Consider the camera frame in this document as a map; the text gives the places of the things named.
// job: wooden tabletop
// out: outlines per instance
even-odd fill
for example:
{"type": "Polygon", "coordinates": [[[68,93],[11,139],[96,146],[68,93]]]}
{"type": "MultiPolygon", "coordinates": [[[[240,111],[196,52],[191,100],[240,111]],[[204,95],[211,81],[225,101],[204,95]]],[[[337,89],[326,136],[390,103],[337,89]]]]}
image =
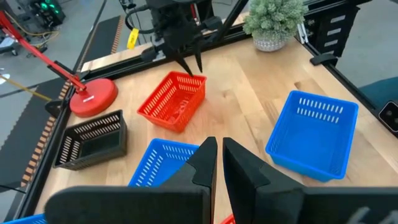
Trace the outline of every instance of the wooden tabletop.
{"type": "MultiPolygon", "coordinates": [[[[130,57],[125,55],[122,52],[101,60],[105,65],[130,57]]],[[[178,64],[167,63],[115,80],[119,95],[98,116],[123,110],[128,126],[127,155],[81,171],[52,169],[36,212],[42,212],[52,194],[67,187],[127,185],[153,138],[201,144],[206,137],[216,136],[219,150],[215,223],[220,223],[231,213],[221,156],[222,138],[225,136],[232,137],[276,169],[307,186],[398,186],[398,140],[325,67],[314,67],[309,62],[311,57],[294,39],[273,53],[256,50],[252,39],[204,52],[203,74],[208,78],[206,98],[181,134],[154,126],[136,113],[169,71],[183,71],[178,64]],[[274,165],[265,153],[265,145],[292,90],[349,100],[359,105],[354,141],[343,180],[318,182],[274,165]]],[[[193,73],[199,74],[195,58],[188,57],[186,61],[193,73]]],[[[72,114],[68,125],[86,120],[72,114]]]]}

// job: lamp base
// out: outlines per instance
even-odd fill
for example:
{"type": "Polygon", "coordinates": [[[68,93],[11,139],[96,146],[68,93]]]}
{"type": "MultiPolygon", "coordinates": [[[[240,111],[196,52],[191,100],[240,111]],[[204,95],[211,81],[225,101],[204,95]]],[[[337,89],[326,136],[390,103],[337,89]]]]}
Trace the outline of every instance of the lamp base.
{"type": "Polygon", "coordinates": [[[75,93],[69,107],[81,118],[94,116],[111,106],[118,95],[116,85],[106,78],[99,78],[85,84],[86,90],[75,93]]]}

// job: blue basket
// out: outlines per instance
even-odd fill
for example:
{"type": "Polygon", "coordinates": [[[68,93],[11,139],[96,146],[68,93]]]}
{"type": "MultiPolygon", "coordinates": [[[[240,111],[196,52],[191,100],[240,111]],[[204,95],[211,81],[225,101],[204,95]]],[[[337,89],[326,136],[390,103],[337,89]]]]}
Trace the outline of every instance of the blue basket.
{"type": "Polygon", "coordinates": [[[46,224],[44,214],[33,215],[31,217],[20,218],[18,220],[6,222],[4,224],[46,224]]]}
{"type": "Polygon", "coordinates": [[[345,176],[358,105],[292,91],[266,146],[272,160],[322,182],[345,176]]]}
{"type": "Polygon", "coordinates": [[[199,146],[153,139],[134,173],[130,187],[157,187],[184,165],[199,146]]]}

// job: basket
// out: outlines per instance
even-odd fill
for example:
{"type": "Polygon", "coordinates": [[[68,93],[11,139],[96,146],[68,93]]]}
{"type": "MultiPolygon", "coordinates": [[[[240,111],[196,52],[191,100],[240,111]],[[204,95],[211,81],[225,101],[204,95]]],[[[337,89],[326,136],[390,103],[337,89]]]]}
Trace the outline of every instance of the basket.
{"type": "Polygon", "coordinates": [[[205,98],[206,77],[170,72],[138,109],[150,122],[182,132],[205,98]]]}
{"type": "Polygon", "coordinates": [[[121,110],[67,128],[54,167],[80,170],[126,154],[127,126],[121,110]]]}
{"type": "Polygon", "coordinates": [[[266,146],[272,160],[322,182],[345,176],[358,105],[292,91],[266,146]]]}
{"type": "Polygon", "coordinates": [[[18,220],[13,220],[6,222],[4,224],[46,224],[47,222],[44,219],[44,214],[33,215],[31,217],[20,218],[18,220]]]}
{"type": "Polygon", "coordinates": [[[153,139],[136,172],[130,187],[158,187],[184,165],[199,146],[153,139]]]}
{"type": "Polygon", "coordinates": [[[234,214],[228,216],[221,224],[235,224],[234,214]]]}

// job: black floor mat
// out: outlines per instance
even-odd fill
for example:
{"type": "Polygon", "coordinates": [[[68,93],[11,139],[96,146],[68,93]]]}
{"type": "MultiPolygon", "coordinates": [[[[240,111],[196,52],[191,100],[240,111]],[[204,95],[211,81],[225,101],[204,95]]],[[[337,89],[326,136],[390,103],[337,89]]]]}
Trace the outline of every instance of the black floor mat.
{"type": "MultiPolygon", "coordinates": [[[[82,50],[81,60],[76,62],[78,70],[85,62],[115,53],[122,21],[123,17],[117,16],[98,23],[93,37],[87,40],[86,49],[82,50]]],[[[58,99],[60,93],[64,95],[61,91],[66,92],[64,84],[63,79],[56,78],[39,84],[36,92],[58,99]]],[[[40,98],[32,97],[0,149],[0,192],[7,190],[2,185],[19,188],[31,181],[55,121],[44,110],[45,103],[40,98]]]]}

